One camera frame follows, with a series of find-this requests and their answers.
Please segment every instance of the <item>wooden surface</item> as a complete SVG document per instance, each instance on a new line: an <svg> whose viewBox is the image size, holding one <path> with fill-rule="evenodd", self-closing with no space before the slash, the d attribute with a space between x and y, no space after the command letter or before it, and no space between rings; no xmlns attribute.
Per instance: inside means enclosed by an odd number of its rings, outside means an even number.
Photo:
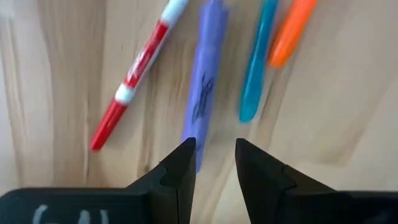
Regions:
<svg viewBox="0 0 398 224"><path fill-rule="evenodd" d="M167 0L0 0L0 194L124 187L180 142L201 0L191 0L104 149L88 141ZM261 0L228 0L228 37L192 223L248 223L234 142L336 189L398 190L395 0L320 0L295 55L238 121ZM290 1L281 1L277 24Z"/></svg>

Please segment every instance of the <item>purple highlighter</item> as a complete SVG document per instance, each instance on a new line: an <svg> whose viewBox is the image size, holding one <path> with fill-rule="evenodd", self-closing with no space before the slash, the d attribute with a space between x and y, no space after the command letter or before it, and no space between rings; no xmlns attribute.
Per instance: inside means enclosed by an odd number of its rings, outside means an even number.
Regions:
<svg viewBox="0 0 398 224"><path fill-rule="evenodd" d="M183 141L197 140L197 172L200 171L214 101L228 10L222 0L209 0L201 9L199 41L191 77Z"/></svg>

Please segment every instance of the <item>printed label on marker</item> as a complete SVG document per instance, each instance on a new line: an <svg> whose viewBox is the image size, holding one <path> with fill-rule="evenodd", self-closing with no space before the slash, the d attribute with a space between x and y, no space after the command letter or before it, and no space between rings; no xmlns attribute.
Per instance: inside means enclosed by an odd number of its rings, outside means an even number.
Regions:
<svg viewBox="0 0 398 224"><path fill-rule="evenodd" d="M162 39L165 37L169 27L161 21L157 23L155 31L146 43L133 66L130 68L124 83L129 87L135 88L144 74L145 69L150 66L149 62L155 57L155 52L160 47Z"/></svg>

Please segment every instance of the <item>pen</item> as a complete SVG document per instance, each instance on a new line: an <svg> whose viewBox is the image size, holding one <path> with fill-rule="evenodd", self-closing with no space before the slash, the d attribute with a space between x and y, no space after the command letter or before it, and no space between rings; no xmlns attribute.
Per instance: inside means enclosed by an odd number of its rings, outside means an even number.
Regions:
<svg viewBox="0 0 398 224"><path fill-rule="evenodd" d="M99 151L105 144L107 138L134 97L136 88L142 80L142 76L154 63L164 40L181 16L188 1L189 0L170 0L166 5L150 39L137 56L127 76L117 90L108 110L105 112L101 123L97 127L90 142L90 148L92 150Z"/></svg>
<svg viewBox="0 0 398 224"><path fill-rule="evenodd" d="M202 7L182 139L196 138L197 172L204 153L227 23L228 10L222 0L209 0Z"/></svg>
<svg viewBox="0 0 398 224"><path fill-rule="evenodd" d="M293 54L318 0L295 0L278 31L271 48L268 64L275 68L283 67Z"/></svg>
<svg viewBox="0 0 398 224"><path fill-rule="evenodd" d="M254 48L246 69L246 78L243 85L241 110L239 113L241 122L251 121L257 113L264 83L269 37L277 5L278 0L264 0L262 5Z"/></svg>

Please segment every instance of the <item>orange marker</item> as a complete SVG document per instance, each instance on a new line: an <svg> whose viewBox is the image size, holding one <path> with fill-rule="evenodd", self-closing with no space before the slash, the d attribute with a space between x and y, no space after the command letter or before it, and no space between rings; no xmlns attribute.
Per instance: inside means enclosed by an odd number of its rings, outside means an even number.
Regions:
<svg viewBox="0 0 398 224"><path fill-rule="evenodd" d="M283 67L296 48L318 0L294 0L283 26L277 32L269 65Z"/></svg>

